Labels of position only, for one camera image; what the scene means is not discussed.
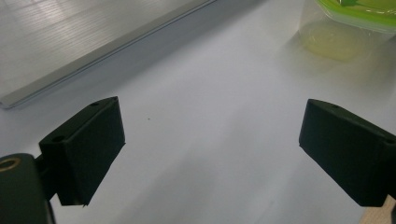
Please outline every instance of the white table surface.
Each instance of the white table surface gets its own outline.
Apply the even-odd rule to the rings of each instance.
[[[35,99],[0,110],[0,157],[118,95],[126,145],[87,207],[59,224],[358,223],[298,144],[306,100],[396,133],[396,41],[340,63],[300,45],[303,0],[218,0]]]

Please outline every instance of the plastic container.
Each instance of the plastic container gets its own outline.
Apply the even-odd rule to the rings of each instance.
[[[300,37],[310,51],[348,61],[396,34],[396,0],[305,0]]]

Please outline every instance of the transparent container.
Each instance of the transparent container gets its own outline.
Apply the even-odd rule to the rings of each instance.
[[[396,0],[305,0],[300,38],[338,61],[368,53],[396,34]]]

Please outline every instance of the white tabletop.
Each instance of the white tabletop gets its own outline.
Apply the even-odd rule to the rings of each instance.
[[[307,52],[303,0],[218,0],[35,99],[0,110],[0,157],[85,105],[119,96],[126,145],[91,204],[59,224],[358,223],[363,212],[301,148],[307,99],[396,133],[396,41],[341,63]]]

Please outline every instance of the green lid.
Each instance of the green lid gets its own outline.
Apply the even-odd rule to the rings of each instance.
[[[396,0],[317,0],[335,21],[374,30],[396,33]]]

